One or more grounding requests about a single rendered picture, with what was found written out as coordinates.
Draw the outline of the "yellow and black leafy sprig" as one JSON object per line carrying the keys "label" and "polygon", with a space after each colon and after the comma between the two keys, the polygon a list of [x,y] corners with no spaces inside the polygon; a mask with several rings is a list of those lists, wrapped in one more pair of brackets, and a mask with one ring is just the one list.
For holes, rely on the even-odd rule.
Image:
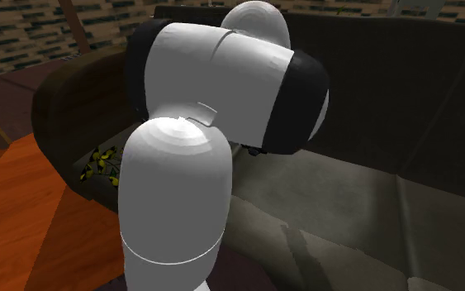
{"label": "yellow and black leafy sprig", "polygon": [[106,177],[114,188],[118,188],[120,182],[121,161],[123,148],[116,145],[106,150],[96,147],[89,156],[88,162],[83,167],[79,182],[83,183],[95,175]]}

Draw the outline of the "dark brown sofa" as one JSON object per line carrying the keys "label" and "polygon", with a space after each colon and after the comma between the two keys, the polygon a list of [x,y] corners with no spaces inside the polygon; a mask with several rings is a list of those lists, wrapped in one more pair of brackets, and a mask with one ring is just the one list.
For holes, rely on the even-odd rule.
{"label": "dark brown sofa", "polygon": [[[149,21],[219,26],[231,9],[162,6]],[[325,119],[291,155],[231,145],[217,255],[245,255],[279,291],[465,291],[465,25],[282,15],[291,48],[329,76]],[[31,109],[66,184],[117,215],[118,188],[79,177],[96,147],[124,152],[141,124],[125,65],[118,47],[70,61]]]}

